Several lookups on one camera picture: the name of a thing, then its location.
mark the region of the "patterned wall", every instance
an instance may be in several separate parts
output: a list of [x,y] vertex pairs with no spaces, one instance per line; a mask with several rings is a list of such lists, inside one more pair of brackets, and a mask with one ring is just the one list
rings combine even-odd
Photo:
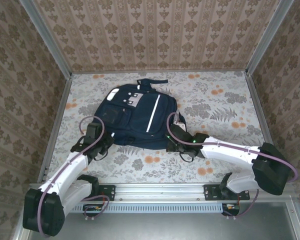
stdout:
[[[300,0],[295,0],[253,73],[274,143],[300,175]],[[300,178],[295,184],[300,199]]]
[[36,182],[65,79],[18,0],[0,0],[0,240]]
[[73,72],[244,69],[279,0],[35,0]]

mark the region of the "metal floor panel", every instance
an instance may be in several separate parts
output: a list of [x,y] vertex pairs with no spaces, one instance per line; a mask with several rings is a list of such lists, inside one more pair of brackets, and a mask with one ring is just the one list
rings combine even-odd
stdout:
[[[41,240],[33,232],[29,240]],[[52,240],[296,240],[286,204],[257,203],[241,218],[220,213],[69,214]]]

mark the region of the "navy blue backpack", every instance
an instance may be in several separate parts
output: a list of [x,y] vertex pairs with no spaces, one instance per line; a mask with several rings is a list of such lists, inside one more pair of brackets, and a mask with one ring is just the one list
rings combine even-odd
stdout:
[[[137,80],[138,85],[125,84],[112,89],[95,112],[116,145],[130,145],[144,149],[166,149],[167,117],[177,111],[172,96],[157,92],[151,84],[165,84],[168,80]],[[179,115],[181,122],[185,119]]]

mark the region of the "robotic arm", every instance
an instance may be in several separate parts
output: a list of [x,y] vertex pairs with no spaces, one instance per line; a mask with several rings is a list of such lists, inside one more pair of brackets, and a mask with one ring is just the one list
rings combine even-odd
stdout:
[[[81,175],[78,178],[77,176],[98,154],[106,154],[114,139],[105,131],[96,145],[74,157],[90,146],[101,134],[102,126],[99,123],[90,123],[86,136],[81,137],[71,148],[71,153],[60,169],[39,189],[30,189],[26,193],[23,212],[25,229],[39,232],[38,222],[40,222],[43,233],[55,236],[61,230],[65,217],[77,203],[84,198],[98,195],[98,178],[88,175]],[[281,195],[291,171],[284,156],[269,143],[264,143],[261,147],[242,146],[220,141],[207,134],[197,133],[192,136],[177,124],[172,124],[168,128],[166,136],[170,140],[167,152],[179,152],[181,157],[182,154],[187,154],[192,160],[194,157],[219,159],[240,165],[244,169],[240,173],[229,172],[223,178],[219,188],[224,200],[228,200],[233,194],[237,196],[242,191],[258,188],[273,195]],[[259,154],[280,158],[283,163]],[[39,209],[44,194],[42,207]]]
[[[166,134],[170,140],[167,152],[179,152],[180,156],[187,154],[192,159],[194,157],[218,159],[243,168],[240,173],[229,172],[223,178],[220,188],[225,197],[230,193],[238,194],[245,190],[259,188],[273,195],[283,193],[292,168],[272,144],[243,146],[202,133],[192,136],[177,124],[171,125],[169,130],[170,132]],[[275,157],[281,161],[274,161],[262,155]]]
[[88,175],[78,175],[91,163],[98,154],[104,155],[114,143],[114,139],[104,132],[100,141],[74,158],[78,153],[91,145],[101,134],[99,123],[90,123],[86,135],[71,148],[65,163],[39,189],[29,189],[25,194],[23,227],[39,232],[37,213],[39,202],[46,192],[41,208],[42,231],[49,236],[55,236],[61,230],[65,218],[76,204],[87,197],[94,197],[99,192],[98,178]]

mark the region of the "wire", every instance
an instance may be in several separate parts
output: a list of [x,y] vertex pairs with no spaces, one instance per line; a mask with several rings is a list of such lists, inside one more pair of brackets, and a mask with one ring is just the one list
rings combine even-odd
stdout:
[[237,194],[237,195],[238,195],[238,201],[236,202],[236,204],[238,204],[240,207],[240,196],[239,196],[239,194]]
[[181,152],[179,152],[179,156],[180,156],[180,158],[183,160],[183,161],[185,161],[186,163],[192,163],[193,161],[194,161],[194,157],[191,159],[191,161],[187,161],[187,160],[185,160],[183,157],[182,157],[182,155],[181,155]]
[[85,135],[83,135],[82,137],[79,138],[79,140],[76,142],[77,144],[79,144],[81,142],[82,139],[85,138]]
[[247,214],[247,212],[249,212],[250,209],[253,207],[253,205],[255,204],[255,202],[256,202],[256,200],[257,200],[257,198],[258,198],[258,195],[259,195],[259,189],[256,190],[256,194],[255,194],[254,199],[252,200],[250,206],[249,206],[243,213],[240,213],[240,214],[238,214],[237,216],[234,216],[234,215],[232,215],[230,212],[225,211],[225,210],[223,210],[223,212],[226,213],[226,214],[228,214],[229,216],[234,217],[234,218],[242,217],[242,216],[244,216],[245,214]]
[[56,180],[58,179],[58,177],[60,177],[60,175],[65,171],[65,169],[79,156],[81,156],[85,151],[89,150],[90,148],[92,148],[94,145],[97,144],[97,142],[100,141],[100,139],[102,138],[102,136],[104,135],[105,133],[105,124],[104,122],[101,120],[101,118],[97,117],[97,116],[86,116],[84,117],[80,123],[79,123],[79,130],[82,134],[84,134],[84,132],[82,131],[81,129],[81,124],[84,120],[88,119],[88,118],[95,118],[97,120],[100,121],[101,123],[101,126],[102,126],[102,130],[101,130],[101,134],[100,136],[93,142],[91,143],[89,146],[87,146],[85,149],[83,149],[81,152],[79,152],[78,154],[76,154],[73,158],[71,158],[67,163],[66,165],[63,166],[63,168],[55,175],[55,177],[52,179],[52,181],[50,182],[50,184],[48,185],[48,187],[44,190],[43,194],[41,195],[41,198],[39,200],[39,205],[38,205],[38,210],[37,210],[37,217],[36,217],[36,222],[37,222],[37,225],[38,225],[38,230],[39,230],[39,233],[41,234],[41,236],[43,238],[49,238],[48,235],[46,235],[42,229],[42,223],[41,223],[41,210],[42,210],[42,205],[43,205],[43,202],[44,202],[44,199],[49,191],[49,189],[53,186],[53,184],[56,182]]
[[93,158],[95,161],[101,161],[102,159],[104,159],[106,156],[108,156],[108,150],[106,151],[105,155],[100,158],[100,159],[96,159],[95,157]]
[[[89,198],[84,198],[84,199],[81,200],[81,201],[89,201],[89,200],[99,199],[99,198],[106,199],[106,204],[105,204],[105,207],[96,216],[94,216],[95,219],[98,218],[107,209],[107,207],[109,205],[109,202],[110,202],[110,198],[107,195],[98,195],[98,196],[92,196],[92,197],[89,197]],[[90,208],[93,208],[93,206],[87,207],[83,212],[83,215],[86,217],[86,219],[88,218],[87,209],[90,209]]]
[[286,165],[287,167],[289,167],[293,171],[294,175],[293,175],[293,178],[291,178],[289,181],[287,181],[288,183],[294,182],[298,178],[297,169],[294,166],[292,166],[289,162],[287,162],[285,160],[282,160],[278,157],[265,154],[263,152],[250,150],[250,149],[244,148],[244,147],[233,146],[233,145],[229,145],[229,144],[225,144],[225,143],[217,143],[217,142],[206,142],[206,143],[204,143],[204,142],[186,142],[186,141],[182,141],[181,139],[177,138],[170,130],[169,121],[170,121],[170,118],[171,118],[172,115],[176,115],[179,119],[179,116],[176,112],[170,113],[168,118],[166,119],[166,128],[167,128],[170,136],[173,139],[175,139],[176,141],[178,141],[179,143],[182,143],[182,144],[185,144],[185,145],[192,145],[192,146],[216,145],[216,146],[226,147],[226,148],[230,148],[230,149],[236,149],[236,150],[243,151],[243,152],[249,152],[251,154],[257,154],[257,155],[260,155],[262,157],[275,160],[275,161],[277,161],[279,163],[282,163],[282,164]]

